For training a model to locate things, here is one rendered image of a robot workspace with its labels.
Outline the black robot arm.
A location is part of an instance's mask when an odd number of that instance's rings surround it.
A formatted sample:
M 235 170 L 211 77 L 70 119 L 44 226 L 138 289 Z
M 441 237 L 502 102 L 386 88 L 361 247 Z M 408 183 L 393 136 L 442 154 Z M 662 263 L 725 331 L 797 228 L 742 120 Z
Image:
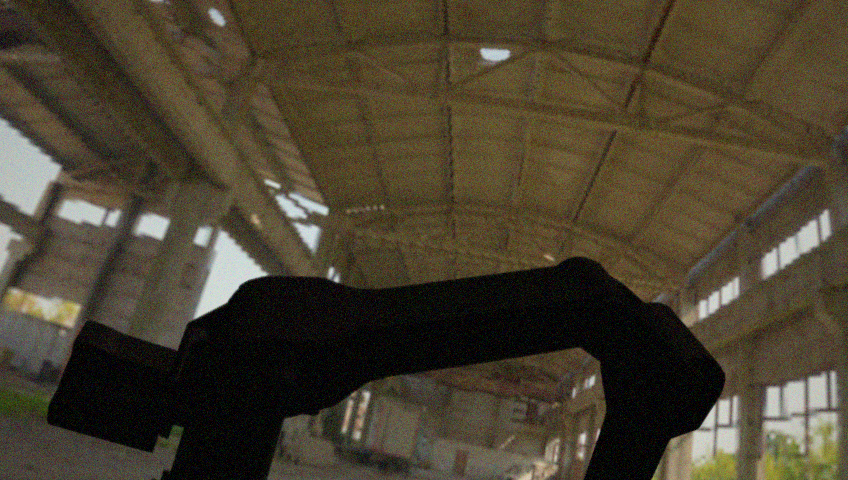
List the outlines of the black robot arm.
M 184 427 L 177 461 L 267 480 L 284 418 L 315 417 L 364 384 L 580 347 L 601 362 L 606 404 L 584 480 L 651 480 L 725 384 L 669 306 L 586 257 L 385 289 L 260 276 L 183 334 L 174 350 L 87 321 L 47 423 L 149 453 Z

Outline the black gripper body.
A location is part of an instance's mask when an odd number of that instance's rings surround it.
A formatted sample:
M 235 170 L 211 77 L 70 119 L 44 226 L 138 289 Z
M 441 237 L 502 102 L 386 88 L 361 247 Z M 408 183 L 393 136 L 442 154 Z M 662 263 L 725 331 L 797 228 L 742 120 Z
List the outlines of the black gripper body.
M 176 458 L 171 471 L 164 469 L 161 476 L 161 480 L 240 480 L 193 468 L 177 461 Z

